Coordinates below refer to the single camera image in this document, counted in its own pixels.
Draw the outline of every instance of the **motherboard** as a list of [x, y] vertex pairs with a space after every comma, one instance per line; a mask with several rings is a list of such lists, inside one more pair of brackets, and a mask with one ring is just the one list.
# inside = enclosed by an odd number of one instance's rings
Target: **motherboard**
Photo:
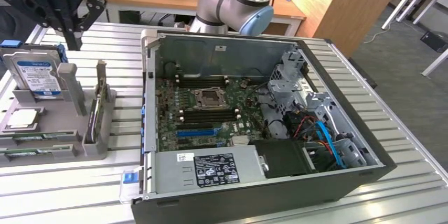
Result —
[[247, 145], [268, 135], [248, 78], [158, 79], [159, 150]]

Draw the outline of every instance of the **gray carpet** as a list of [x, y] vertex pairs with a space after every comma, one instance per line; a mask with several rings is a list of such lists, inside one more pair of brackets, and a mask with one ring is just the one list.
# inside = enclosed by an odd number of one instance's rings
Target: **gray carpet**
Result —
[[[383, 31], [391, 12], [391, 8], [383, 12], [366, 41]], [[424, 30], [406, 23], [418, 31], [403, 23], [392, 23], [390, 32], [359, 47], [354, 59], [378, 82], [376, 91], [386, 103], [448, 169], [448, 60], [430, 78], [420, 75], [440, 53], [420, 41]]]

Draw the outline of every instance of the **robotic arm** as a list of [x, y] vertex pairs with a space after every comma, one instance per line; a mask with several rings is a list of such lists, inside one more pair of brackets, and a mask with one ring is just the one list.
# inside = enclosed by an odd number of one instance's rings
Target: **robotic arm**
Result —
[[190, 31], [227, 34], [228, 26], [242, 35], [258, 36], [274, 17], [271, 0], [199, 0]]
[[78, 8], [83, 0], [6, 0], [43, 27], [52, 27], [64, 36], [70, 50], [80, 50], [82, 33], [106, 9], [107, 0], [86, 1], [90, 12], [79, 17]]

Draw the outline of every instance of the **aluminum profile table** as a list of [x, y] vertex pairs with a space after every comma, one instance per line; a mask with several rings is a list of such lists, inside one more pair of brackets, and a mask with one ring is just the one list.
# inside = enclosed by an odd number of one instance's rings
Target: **aluminum profile table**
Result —
[[[134, 222], [131, 206], [119, 202], [119, 179], [124, 170], [139, 165], [143, 95], [140, 32], [146, 28], [151, 27], [96, 23], [84, 34], [82, 51], [67, 52], [70, 62], [79, 68], [78, 79], [87, 89], [94, 89], [96, 84], [96, 61], [107, 60], [108, 83], [118, 90], [108, 156], [100, 161], [0, 168], [0, 223]], [[54, 45], [62, 40], [52, 29], [36, 28], [28, 42]], [[390, 152], [398, 168], [338, 202], [232, 223], [448, 221], [446, 171], [336, 47], [320, 39], [304, 41]], [[323, 88], [318, 76], [312, 72], [310, 75], [318, 88]], [[0, 117], [12, 102], [14, 88], [15, 82], [7, 73], [0, 81]]]

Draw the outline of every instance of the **power supply label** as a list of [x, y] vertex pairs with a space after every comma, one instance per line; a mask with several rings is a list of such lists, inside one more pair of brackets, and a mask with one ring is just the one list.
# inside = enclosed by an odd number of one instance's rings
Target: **power supply label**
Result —
[[195, 170], [199, 187], [240, 182], [232, 153], [195, 157]]
[[18, 61], [20, 75], [27, 81], [30, 90], [39, 95], [58, 95], [62, 88], [52, 75], [52, 65], [44, 61]]

